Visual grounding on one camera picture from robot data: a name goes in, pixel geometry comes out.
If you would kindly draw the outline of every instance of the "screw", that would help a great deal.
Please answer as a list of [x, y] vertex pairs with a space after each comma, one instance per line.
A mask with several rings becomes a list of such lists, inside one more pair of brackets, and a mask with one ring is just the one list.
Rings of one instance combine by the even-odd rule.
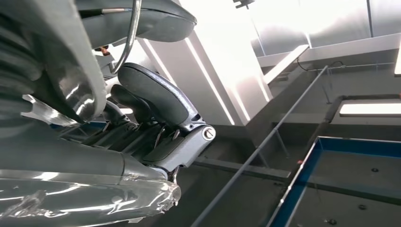
[[216, 136], [216, 130], [212, 127], [206, 127], [203, 129], [203, 138], [207, 141], [214, 139]]
[[324, 220], [324, 222], [326, 222], [329, 225], [335, 226], [337, 224], [337, 221], [334, 219], [329, 219], [329, 220]]
[[366, 210], [367, 209], [366, 205], [363, 205], [363, 204], [359, 205], [358, 208], [360, 210]]
[[212, 139], [212, 138], [214, 138], [214, 132], [213, 132], [211, 129], [206, 130], [206, 131], [205, 131], [205, 137], [206, 137], [207, 139]]

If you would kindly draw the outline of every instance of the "ceiling panel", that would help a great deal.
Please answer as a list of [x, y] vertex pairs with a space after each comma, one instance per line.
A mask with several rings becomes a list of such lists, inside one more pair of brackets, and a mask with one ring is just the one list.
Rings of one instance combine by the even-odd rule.
[[308, 44], [299, 20], [298, 0], [259, 0], [249, 5], [249, 11], [266, 55]]
[[300, 0], [300, 7], [312, 47], [370, 38], [366, 0]]
[[401, 1], [370, 0], [373, 36], [401, 32]]

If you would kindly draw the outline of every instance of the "metal pipe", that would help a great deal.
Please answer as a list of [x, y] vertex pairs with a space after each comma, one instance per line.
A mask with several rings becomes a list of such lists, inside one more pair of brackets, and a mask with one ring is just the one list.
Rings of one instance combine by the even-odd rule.
[[112, 74], [116, 74], [122, 64], [127, 60], [128, 55], [131, 52], [132, 46], [134, 45], [135, 36], [138, 29], [139, 23], [139, 15], [140, 15], [140, 6], [142, 4], [142, 0], [134, 0], [132, 4], [132, 14], [130, 19], [130, 29], [128, 31], [127, 42], [125, 43], [124, 51], [121, 54], [120, 59], [118, 60], [117, 64], [114, 65], [113, 63], [109, 64], [110, 72]]
[[289, 152], [288, 152], [288, 150], [287, 150], [287, 148], [286, 148], [286, 145], [284, 144], [284, 141], [283, 141], [283, 139], [281, 138], [280, 133], [279, 133], [278, 130], [276, 131], [276, 135], [277, 135], [277, 138], [279, 139], [281, 148], [283, 148], [283, 151], [284, 151], [284, 153], [286, 154], [286, 157], [289, 157]]
[[263, 142], [256, 148], [256, 150], [249, 156], [249, 158], [245, 161], [245, 163], [241, 166], [241, 168], [234, 174], [234, 176], [224, 185], [223, 189], [217, 194], [217, 196], [209, 203], [209, 205], [202, 211], [202, 213], [196, 218], [196, 220], [192, 223], [191, 227], [197, 227], [209, 214], [212, 208], [217, 204], [217, 202], [223, 197], [223, 195], [228, 191], [228, 189], [234, 184], [234, 182], [238, 179], [238, 177], [242, 174], [242, 172], [246, 169], [246, 167], [252, 162], [252, 160], [258, 155], [260, 150], [269, 142], [269, 140], [276, 133], [277, 129], [283, 124], [285, 119], [289, 116], [289, 114], [295, 109], [295, 107], [301, 102], [302, 98], [304, 98], [305, 94], [311, 89], [311, 87], [316, 83], [316, 81], [320, 78], [320, 76], [326, 71], [329, 66], [326, 65], [323, 70], [316, 76], [316, 78], [312, 81], [312, 83], [308, 86], [308, 88], [303, 92], [303, 94], [299, 97], [299, 99], [294, 103], [291, 109], [287, 112], [287, 114], [280, 120], [280, 122], [274, 127], [274, 129], [268, 134], [268, 136], [263, 140]]
[[[394, 62], [387, 62], [387, 63], [375, 63], [375, 64], [363, 64], [363, 65], [343, 65], [343, 66], [338, 66], [338, 67], [330, 67], [329, 69], [344, 69], [344, 68], [353, 68], [353, 67], [364, 67], [364, 66], [379, 66], [379, 65], [391, 65], [394, 64]], [[308, 72], [311, 71], [319, 71], [323, 69], [314, 69], [314, 70], [308, 70]]]

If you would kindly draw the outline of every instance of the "black handle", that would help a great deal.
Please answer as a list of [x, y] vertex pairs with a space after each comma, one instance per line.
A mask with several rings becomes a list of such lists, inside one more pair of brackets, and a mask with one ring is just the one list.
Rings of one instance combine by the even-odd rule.
[[188, 131], [204, 124], [187, 96], [159, 74], [135, 63], [125, 63], [118, 72], [118, 80], [129, 92], [144, 99], [167, 124]]

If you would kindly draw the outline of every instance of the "metal rod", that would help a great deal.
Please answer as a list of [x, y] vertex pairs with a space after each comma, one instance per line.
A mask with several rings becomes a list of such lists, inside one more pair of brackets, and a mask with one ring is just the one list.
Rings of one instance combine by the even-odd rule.
[[191, 227], [197, 227], [209, 214], [209, 212], [213, 209], [213, 207], [217, 204], [217, 202], [223, 197], [223, 195], [228, 191], [228, 189], [234, 184], [234, 182], [238, 179], [238, 177], [242, 174], [242, 172], [246, 169], [246, 167], [252, 162], [252, 160], [258, 155], [259, 151], [269, 142], [269, 140], [276, 133], [277, 129], [283, 124], [285, 119], [289, 116], [289, 114], [295, 109], [295, 107], [301, 102], [304, 98], [305, 94], [311, 89], [311, 87], [316, 83], [316, 81], [320, 78], [320, 76], [326, 71], [329, 66], [326, 65], [323, 70], [316, 76], [316, 78], [312, 81], [312, 83], [308, 86], [308, 88], [303, 92], [303, 94], [299, 97], [299, 99], [294, 103], [291, 109], [287, 112], [287, 114], [280, 120], [280, 122], [274, 127], [274, 129], [268, 134], [268, 136], [263, 140], [263, 142], [256, 148], [256, 150], [249, 156], [249, 158], [245, 161], [245, 163], [241, 166], [241, 168], [234, 174], [234, 176], [224, 185], [223, 189], [217, 194], [217, 196], [209, 203], [209, 205], [202, 211], [202, 213], [196, 218], [196, 220], [192, 223]]
[[373, 26], [372, 26], [372, 12], [370, 9], [370, 0], [366, 0], [366, 6], [367, 6], [367, 18], [369, 21], [369, 31], [370, 31], [370, 37], [373, 38]]
[[324, 87], [324, 84], [322, 84], [322, 88], [323, 88], [324, 95], [326, 96], [326, 99], [327, 99], [327, 104], [330, 104], [331, 102], [330, 102], [330, 99], [329, 99], [329, 95], [327, 94], [327, 91], [326, 91], [326, 88]]
[[[343, 66], [338, 66], [338, 67], [331, 67], [329, 69], [344, 69], [344, 68], [353, 68], [353, 67], [364, 67], [364, 66], [378, 66], [378, 65], [392, 65], [394, 64], [394, 62], [387, 62], [387, 63], [375, 63], [375, 64], [363, 64], [363, 65], [343, 65]], [[319, 70], [323, 70], [323, 69], [314, 69], [314, 70], [308, 70], [308, 72], [311, 71], [319, 71]]]
[[269, 167], [269, 164], [267, 163], [267, 161], [266, 161], [266, 159], [264, 158], [264, 156], [263, 156], [261, 153], [259, 153], [258, 156], [259, 156], [259, 158], [261, 159], [261, 161], [262, 161], [264, 167], [270, 168], [270, 167]]
[[75, 129], [78, 129], [79, 127], [81, 127], [81, 126], [79, 125], [79, 126], [74, 126], [74, 127], [71, 127], [71, 128], [64, 129], [63, 131], [61, 131], [59, 133], [58, 136], [61, 137], [61, 136], [65, 135], [65, 134], [68, 134], [68, 133], [74, 131]]
[[118, 60], [117, 64], [114, 65], [113, 63], [109, 64], [110, 72], [112, 74], [116, 74], [122, 64], [124, 64], [125, 60], [127, 60], [128, 55], [131, 52], [132, 46], [134, 45], [135, 36], [138, 29], [139, 23], [139, 14], [140, 14], [140, 6], [142, 4], [142, 0], [134, 0], [132, 4], [132, 14], [130, 19], [130, 29], [128, 31], [127, 42], [125, 43], [124, 51], [121, 54], [120, 59]]
[[280, 145], [283, 148], [284, 153], [286, 154], [286, 157], [289, 157], [289, 152], [288, 152], [286, 145], [284, 144], [283, 139], [281, 138], [278, 130], [276, 131], [276, 135], [277, 135], [277, 138], [279, 139]]

